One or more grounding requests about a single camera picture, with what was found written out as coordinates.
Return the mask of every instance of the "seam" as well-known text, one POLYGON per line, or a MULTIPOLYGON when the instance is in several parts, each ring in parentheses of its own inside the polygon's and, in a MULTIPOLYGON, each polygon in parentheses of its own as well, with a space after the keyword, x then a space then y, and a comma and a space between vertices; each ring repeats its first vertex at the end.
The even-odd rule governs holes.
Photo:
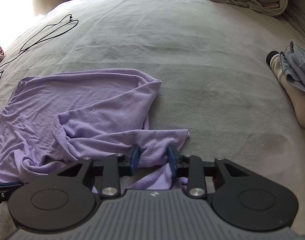
POLYGON ((60 136, 60 132, 58 131, 58 129, 54 125, 54 122, 51 124, 51 129, 54 133, 55 138, 60 142, 60 144, 62 144, 62 147, 70 153, 69 148, 68 148, 67 140, 62 139, 62 137, 60 136))
POLYGON ((20 130, 18 130, 16 127, 14 127, 13 125, 11 125, 10 123, 5 122, 3 119, 1 119, 1 122, 2 122, 3 124, 7 125, 9 128, 14 129, 15 131, 17 131, 26 141, 28 141, 28 142, 33 146, 33 148, 36 150, 36 152, 37 152, 39 158, 40 158, 41 160, 43 159, 42 153, 40 152, 40 150, 38 149, 38 147, 36 146, 36 144, 35 144, 29 137, 27 137, 27 135, 21 133, 20 130))
POLYGON ((10 101, 13 99, 13 97, 16 94, 16 90, 19 87, 19 82, 17 83, 17 86, 13 89, 13 91, 11 92, 11 96, 9 97, 7 103, 5 104, 5 106, 0 110, 0 116, 2 115, 3 110, 5 110, 6 106, 9 105, 10 101))
POLYGON ((279 53, 279 64, 280 64, 282 73, 285 74, 285 73, 284 73, 284 70, 283 70, 283 67, 282 67, 282 63, 281 63, 281 55, 283 55, 283 54, 284 54, 283 51, 279 53))

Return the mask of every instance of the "sunlight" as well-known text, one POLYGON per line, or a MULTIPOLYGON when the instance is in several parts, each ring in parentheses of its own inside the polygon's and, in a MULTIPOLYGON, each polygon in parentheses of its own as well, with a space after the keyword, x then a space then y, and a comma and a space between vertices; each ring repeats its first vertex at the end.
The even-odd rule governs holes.
POLYGON ((9 47, 43 15, 34 15, 33 0, 0 0, 0 45, 9 47))

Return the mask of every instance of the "small logo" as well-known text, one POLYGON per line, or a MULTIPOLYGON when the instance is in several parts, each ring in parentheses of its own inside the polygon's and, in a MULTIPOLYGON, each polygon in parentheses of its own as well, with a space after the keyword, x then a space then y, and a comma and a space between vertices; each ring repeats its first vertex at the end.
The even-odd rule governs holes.
POLYGON ((154 191, 154 192, 150 193, 150 195, 153 196, 153 197, 157 197, 159 195, 159 193, 154 191))

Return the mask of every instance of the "black bracket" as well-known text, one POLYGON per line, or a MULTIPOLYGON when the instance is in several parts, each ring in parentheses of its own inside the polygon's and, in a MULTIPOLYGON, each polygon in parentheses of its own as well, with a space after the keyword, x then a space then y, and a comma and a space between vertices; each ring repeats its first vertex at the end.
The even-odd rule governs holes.
POLYGON ((289 189, 227 159, 203 162, 173 146, 167 154, 172 176, 188 178, 186 195, 207 200, 229 224, 259 232, 292 225, 298 200, 289 189), (213 177, 216 192, 207 194, 205 177, 213 177))
POLYGON ((128 153, 102 161, 84 157, 16 190, 8 202, 9 212, 17 226, 30 231, 76 226, 91 217, 102 200, 121 195, 119 177, 134 174, 140 154, 134 145, 128 153), (92 193, 96 176, 102 176, 99 195, 92 193))
POLYGON ((0 183, 0 203, 3 201, 8 201, 11 194, 22 185, 23 184, 19 181, 0 183))

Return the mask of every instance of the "clothing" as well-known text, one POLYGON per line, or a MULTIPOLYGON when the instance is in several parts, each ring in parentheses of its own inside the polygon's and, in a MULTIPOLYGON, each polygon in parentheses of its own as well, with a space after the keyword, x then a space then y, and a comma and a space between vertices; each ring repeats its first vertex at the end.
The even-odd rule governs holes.
POLYGON ((305 49, 295 41, 289 47, 290 50, 280 53, 282 73, 289 84, 305 92, 305 49))
POLYGON ((287 82, 286 76, 283 74, 280 66, 280 54, 276 54, 274 51, 272 51, 269 53, 267 61, 268 59, 270 59, 269 65, 271 69, 278 78, 279 83, 286 90, 291 103, 294 106, 294 111, 299 124, 305 128, 305 93, 287 82))
POLYGON ((29 182, 63 162, 101 160, 133 144, 143 150, 140 167, 164 165, 166 146, 181 148, 189 133, 149 130, 147 114, 160 85, 135 69, 22 79, 0 111, 0 182, 29 182))

